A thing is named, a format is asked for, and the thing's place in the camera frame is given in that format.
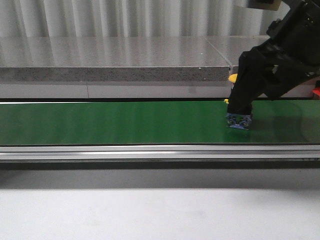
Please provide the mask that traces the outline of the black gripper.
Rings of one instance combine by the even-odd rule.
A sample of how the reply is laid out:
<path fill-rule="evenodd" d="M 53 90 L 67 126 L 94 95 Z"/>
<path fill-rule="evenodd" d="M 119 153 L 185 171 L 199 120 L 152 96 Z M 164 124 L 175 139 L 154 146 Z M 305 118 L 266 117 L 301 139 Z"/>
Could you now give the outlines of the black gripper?
<path fill-rule="evenodd" d="M 227 112 L 251 115 L 252 102 L 262 93 L 276 100 L 319 76 L 318 63 L 310 64 L 290 56 L 276 44 L 254 46 L 239 57 L 237 78 L 228 99 Z"/>

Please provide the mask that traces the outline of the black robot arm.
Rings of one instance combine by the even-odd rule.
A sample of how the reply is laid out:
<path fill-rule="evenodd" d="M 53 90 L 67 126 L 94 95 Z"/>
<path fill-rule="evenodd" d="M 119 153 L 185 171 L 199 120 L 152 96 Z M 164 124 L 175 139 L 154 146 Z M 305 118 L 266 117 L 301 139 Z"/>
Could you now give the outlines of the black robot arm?
<path fill-rule="evenodd" d="M 320 75 L 320 2 L 287 0 L 289 11 L 268 27 L 269 38 L 238 59 L 227 112 L 250 115 L 264 94 L 276 100 Z"/>

